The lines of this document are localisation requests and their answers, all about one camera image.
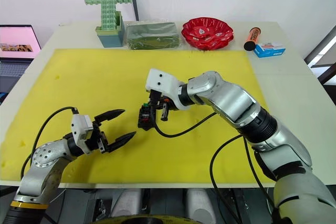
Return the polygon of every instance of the cactus plant pot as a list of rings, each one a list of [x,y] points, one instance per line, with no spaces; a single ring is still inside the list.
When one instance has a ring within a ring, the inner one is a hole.
[[[115,30],[101,30],[100,26],[96,27],[96,33],[104,47],[122,47],[125,28],[121,12],[116,11],[117,28]]]

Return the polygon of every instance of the laptop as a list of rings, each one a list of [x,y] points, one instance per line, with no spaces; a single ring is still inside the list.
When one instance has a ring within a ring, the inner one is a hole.
[[[0,92],[9,93],[41,47],[31,25],[0,25]]]

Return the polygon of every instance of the laptop screen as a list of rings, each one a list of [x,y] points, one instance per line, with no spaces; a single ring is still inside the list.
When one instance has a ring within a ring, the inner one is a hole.
[[[0,59],[33,60],[41,48],[31,25],[0,25]]]

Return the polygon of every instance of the yellow foam mat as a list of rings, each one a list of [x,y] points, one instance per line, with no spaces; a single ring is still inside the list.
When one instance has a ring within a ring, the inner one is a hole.
[[[19,180],[22,163],[44,120],[61,107],[76,106],[92,120],[107,110],[126,110],[101,127],[110,143],[125,133],[137,133],[127,145],[112,153],[94,151],[80,156],[67,166],[62,182],[210,183],[209,163],[213,153],[237,132],[218,115],[176,138],[164,138],[154,129],[137,128],[139,108],[149,96],[145,81],[150,68],[171,73],[182,81],[216,70],[225,80],[248,90],[266,107],[243,51],[56,50],[22,103],[1,145],[1,179]],[[194,105],[188,111],[171,111],[167,122],[160,121],[159,116],[157,120],[162,131],[173,134],[210,113],[210,107]],[[69,133],[71,115],[65,111],[55,116],[43,131],[38,146]],[[256,162],[254,165],[261,181],[270,181],[262,175]],[[242,139],[229,144],[218,155],[214,175],[218,183],[255,182]]]

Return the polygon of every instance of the blue and white box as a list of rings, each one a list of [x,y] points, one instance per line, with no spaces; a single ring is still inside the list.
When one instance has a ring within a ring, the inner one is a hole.
[[[264,44],[257,44],[254,52],[259,58],[270,57],[275,55],[282,55],[285,47],[280,43],[270,42]]]

